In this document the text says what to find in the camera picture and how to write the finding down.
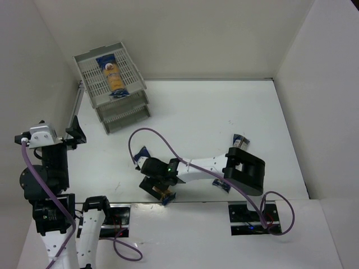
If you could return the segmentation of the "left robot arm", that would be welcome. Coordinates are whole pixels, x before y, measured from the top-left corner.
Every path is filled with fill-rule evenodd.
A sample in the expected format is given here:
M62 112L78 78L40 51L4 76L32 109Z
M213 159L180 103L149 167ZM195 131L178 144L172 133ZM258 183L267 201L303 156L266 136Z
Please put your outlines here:
M19 183L32 206L32 217L49 258L48 268L95 268L100 230L109 213L106 196L89 197L82 206L82 226L76 235L75 194L70 186L69 150L86 143L79 120L66 128L69 138L57 136L50 123L41 121L15 136L26 168Z

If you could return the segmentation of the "blue yellow spaghetti bag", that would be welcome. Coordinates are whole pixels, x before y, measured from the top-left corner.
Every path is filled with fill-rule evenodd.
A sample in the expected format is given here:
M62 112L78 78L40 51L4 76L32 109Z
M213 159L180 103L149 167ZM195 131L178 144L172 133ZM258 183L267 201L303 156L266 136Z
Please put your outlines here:
M178 165L179 161L170 159L169 164L164 163L157 158L151 157L146 146L143 146L134 156L134 160L135 169L145 176L139 187L160 201L163 206L172 202L176 194L168 188L178 184L180 179L171 170L171 165Z

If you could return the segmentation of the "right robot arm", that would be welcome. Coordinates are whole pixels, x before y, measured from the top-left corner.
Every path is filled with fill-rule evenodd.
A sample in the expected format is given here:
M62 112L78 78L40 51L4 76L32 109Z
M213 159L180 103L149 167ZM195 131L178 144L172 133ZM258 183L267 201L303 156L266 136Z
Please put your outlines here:
M142 156L137 170L145 176L140 188L160 201L171 200L170 186L195 180L220 179L247 200L251 211L263 211L265 161L237 147L226 154L207 159L170 159L165 163L154 157Z

